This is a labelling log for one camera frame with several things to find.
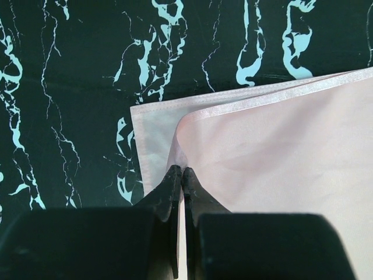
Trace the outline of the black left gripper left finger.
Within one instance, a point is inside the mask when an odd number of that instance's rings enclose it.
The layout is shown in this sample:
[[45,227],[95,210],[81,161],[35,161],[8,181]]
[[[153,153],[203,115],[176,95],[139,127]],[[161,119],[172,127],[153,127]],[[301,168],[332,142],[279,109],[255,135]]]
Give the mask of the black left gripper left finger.
[[182,171],[134,206],[49,209],[1,239],[2,279],[177,279]]

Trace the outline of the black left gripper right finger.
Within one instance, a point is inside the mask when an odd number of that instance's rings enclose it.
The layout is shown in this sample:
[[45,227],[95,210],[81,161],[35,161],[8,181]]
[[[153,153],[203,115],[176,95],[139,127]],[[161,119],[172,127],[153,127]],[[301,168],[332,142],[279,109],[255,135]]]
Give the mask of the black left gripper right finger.
[[232,213],[182,177],[188,279],[354,279],[340,237],[320,215]]

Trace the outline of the pink satin napkin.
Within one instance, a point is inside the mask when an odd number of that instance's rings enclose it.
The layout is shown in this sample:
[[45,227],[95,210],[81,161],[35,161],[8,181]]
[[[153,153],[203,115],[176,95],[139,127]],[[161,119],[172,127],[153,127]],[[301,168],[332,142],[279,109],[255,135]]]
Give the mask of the pink satin napkin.
[[372,278],[372,69],[131,108],[144,191],[194,169],[234,212],[323,215]]

